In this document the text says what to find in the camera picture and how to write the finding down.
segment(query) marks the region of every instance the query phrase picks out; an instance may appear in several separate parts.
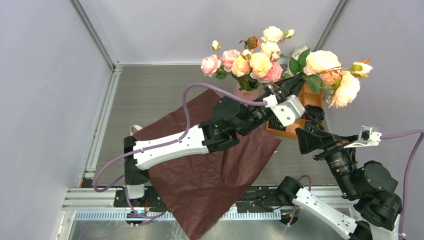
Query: white strap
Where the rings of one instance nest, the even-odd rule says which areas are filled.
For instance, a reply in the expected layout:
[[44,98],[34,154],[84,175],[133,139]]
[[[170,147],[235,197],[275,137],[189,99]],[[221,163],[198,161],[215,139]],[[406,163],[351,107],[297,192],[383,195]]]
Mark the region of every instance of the white strap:
[[143,128],[140,125],[134,124],[132,126],[129,127],[129,135],[132,136],[134,135],[136,132],[142,130]]

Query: pink vase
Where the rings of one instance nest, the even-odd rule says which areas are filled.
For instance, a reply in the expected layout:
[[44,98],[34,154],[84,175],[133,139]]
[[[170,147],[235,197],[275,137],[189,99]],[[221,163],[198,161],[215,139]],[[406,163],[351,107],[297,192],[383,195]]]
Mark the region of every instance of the pink vase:
[[244,100],[253,101],[259,97],[259,88],[253,91],[239,90],[240,84],[237,82],[234,95]]

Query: wooden box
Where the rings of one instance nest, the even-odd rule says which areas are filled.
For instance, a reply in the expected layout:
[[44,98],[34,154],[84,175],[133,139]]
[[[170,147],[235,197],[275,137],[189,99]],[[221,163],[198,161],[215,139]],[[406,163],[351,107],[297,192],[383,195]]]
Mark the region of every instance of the wooden box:
[[[301,89],[298,98],[300,102],[303,104],[303,106],[313,105],[313,106],[318,106],[320,108],[323,108],[323,98],[321,94],[313,93],[311,89],[309,88],[308,84],[306,83],[303,85],[303,88]],[[295,129],[296,128],[305,129],[306,121],[308,120],[305,120],[305,116],[302,116],[300,119],[296,119],[296,121],[293,124],[287,126],[285,130],[271,128],[270,122],[266,122],[266,131],[274,136],[290,138],[290,139],[298,139],[298,137],[296,136]]]

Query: rose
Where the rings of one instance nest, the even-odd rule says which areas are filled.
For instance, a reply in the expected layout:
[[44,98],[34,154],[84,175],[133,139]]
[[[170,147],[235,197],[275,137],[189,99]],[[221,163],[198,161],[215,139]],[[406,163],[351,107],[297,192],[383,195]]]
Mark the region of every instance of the rose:
[[277,53],[273,53],[271,55],[271,62],[277,62],[280,59],[280,55],[278,55]]
[[214,54],[203,58],[200,69],[205,76],[212,77],[220,66],[221,60]]
[[243,52],[241,53],[241,57],[243,57],[244,60],[250,60],[252,57],[252,53],[251,51],[244,49]]
[[372,66],[363,62],[354,62],[350,67],[350,73],[357,78],[367,78],[370,71],[373,69]]
[[289,30],[285,31],[285,33],[284,33],[284,37],[286,39],[291,39],[294,35],[295,35],[295,30],[293,30],[293,29],[289,29]]
[[278,62],[272,63],[272,68],[266,73],[262,79],[258,79],[257,81],[260,83],[273,83],[281,78],[281,74],[283,73],[283,68]]
[[260,44],[260,52],[265,53],[268,58],[271,57],[272,54],[280,55],[281,51],[278,47],[278,44],[272,41],[262,42]]
[[306,75],[314,75],[319,73],[325,73],[329,70],[339,70],[341,64],[337,56],[331,51],[315,51],[311,52],[306,57],[306,66],[303,68],[303,72]]
[[334,106],[337,109],[350,104],[361,89],[359,80],[354,77],[349,71],[341,71],[340,86],[334,92],[329,108]]
[[231,72],[231,67],[233,66],[234,60],[240,57],[240,52],[236,49],[224,51],[222,53],[221,61],[224,66],[224,70],[227,72]]
[[249,44],[246,46],[248,49],[255,49],[259,47],[259,38],[256,36],[251,36],[247,38],[247,41]]
[[283,38],[283,31],[275,26],[270,26],[262,32],[262,41],[278,43]]
[[237,57],[232,63],[231,72],[237,77],[248,74],[251,71],[249,61],[243,59],[242,56]]
[[263,52],[253,53],[249,63],[252,67],[250,76],[253,79],[263,78],[273,66],[270,57]]
[[326,72],[326,73],[320,74],[319,76],[321,77],[322,82],[326,86],[332,86],[335,83],[334,79],[338,79],[338,80],[341,79],[341,76],[338,70]]
[[214,40],[212,42],[212,50],[214,51],[218,51],[221,48],[220,43],[217,40]]

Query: brown cloth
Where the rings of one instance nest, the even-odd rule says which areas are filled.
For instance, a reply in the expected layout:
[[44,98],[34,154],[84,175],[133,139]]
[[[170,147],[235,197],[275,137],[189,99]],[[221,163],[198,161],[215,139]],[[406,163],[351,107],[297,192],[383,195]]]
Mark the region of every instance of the brown cloth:
[[[187,103],[191,126],[210,119],[220,97],[207,90]],[[186,128],[183,107],[134,134],[139,141]],[[280,140],[258,127],[228,150],[184,156],[149,169],[150,181],[191,240],[198,240],[248,190]]]

